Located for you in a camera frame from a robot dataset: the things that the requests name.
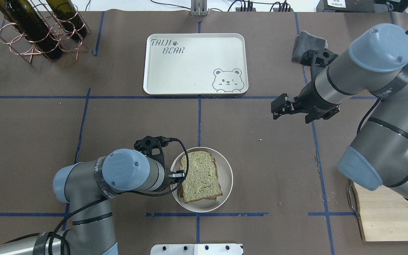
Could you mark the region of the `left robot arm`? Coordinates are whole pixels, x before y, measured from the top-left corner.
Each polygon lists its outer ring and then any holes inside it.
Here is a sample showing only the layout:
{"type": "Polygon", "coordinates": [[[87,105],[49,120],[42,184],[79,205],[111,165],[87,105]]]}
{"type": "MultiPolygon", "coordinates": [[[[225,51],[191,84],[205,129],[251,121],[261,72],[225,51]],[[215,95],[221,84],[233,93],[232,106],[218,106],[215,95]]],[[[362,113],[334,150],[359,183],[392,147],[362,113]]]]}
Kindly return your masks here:
{"type": "Polygon", "coordinates": [[[60,169],[52,187],[57,199],[69,204],[70,213],[53,231],[32,233],[0,245],[0,255],[116,255],[118,242],[111,199],[123,193],[149,197],[171,194],[188,171],[165,166],[162,148],[173,137],[138,140],[134,149],[118,149],[90,162],[60,169]],[[167,191],[171,184],[175,188],[167,191]]]}

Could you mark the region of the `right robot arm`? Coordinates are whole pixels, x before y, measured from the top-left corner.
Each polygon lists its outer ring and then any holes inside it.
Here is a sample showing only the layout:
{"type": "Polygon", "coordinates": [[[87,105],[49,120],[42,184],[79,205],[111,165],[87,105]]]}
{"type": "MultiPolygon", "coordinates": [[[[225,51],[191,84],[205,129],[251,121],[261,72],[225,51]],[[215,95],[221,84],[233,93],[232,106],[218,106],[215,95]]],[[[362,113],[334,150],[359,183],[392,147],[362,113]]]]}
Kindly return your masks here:
{"type": "Polygon", "coordinates": [[[367,190],[385,186],[408,201],[408,35],[397,25],[378,24],[341,55],[326,45],[306,31],[296,37],[293,59],[310,67],[311,81],[296,97],[277,97],[273,118],[304,113],[306,123],[328,120],[343,101],[368,91],[377,102],[338,170],[367,190]]]}

